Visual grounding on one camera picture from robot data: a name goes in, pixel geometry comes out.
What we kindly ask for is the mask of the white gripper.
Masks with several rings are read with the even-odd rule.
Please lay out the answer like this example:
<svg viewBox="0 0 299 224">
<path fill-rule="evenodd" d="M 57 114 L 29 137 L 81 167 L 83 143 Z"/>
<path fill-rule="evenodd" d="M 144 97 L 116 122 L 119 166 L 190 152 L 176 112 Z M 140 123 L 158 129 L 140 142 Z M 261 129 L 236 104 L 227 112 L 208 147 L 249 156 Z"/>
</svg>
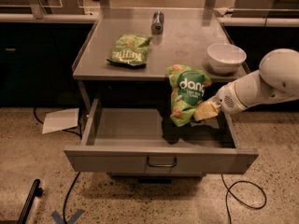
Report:
<svg viewBox="0 0 299 224">
<path fill-rule="evenodd" d="M 256 105 L 272 105 L 299 99 L 299 76 L 268 75 L 256 70 L 222 86 L 201 103 L 193 117 L 196 121 L 216 117 L 221 111 L 236 114 Z"/>
</svg>

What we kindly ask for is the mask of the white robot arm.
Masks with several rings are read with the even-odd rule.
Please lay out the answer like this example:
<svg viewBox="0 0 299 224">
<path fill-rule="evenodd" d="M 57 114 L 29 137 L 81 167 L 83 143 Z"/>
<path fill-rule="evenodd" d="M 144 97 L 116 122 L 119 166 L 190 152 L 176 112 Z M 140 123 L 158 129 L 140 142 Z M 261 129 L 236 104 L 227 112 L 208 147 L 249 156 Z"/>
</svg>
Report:
<svg viewBox="0 0 299 224">
<path fill-rule="evenodd" d="M 201 103 L 196 121 L 214 118 L 220 112 L 236 114 L 256 105 L 271 105 L 299 99 L 299 52 L 275 49 L 260 61 L 259 69 L 222 86 Z"/>
</svg>

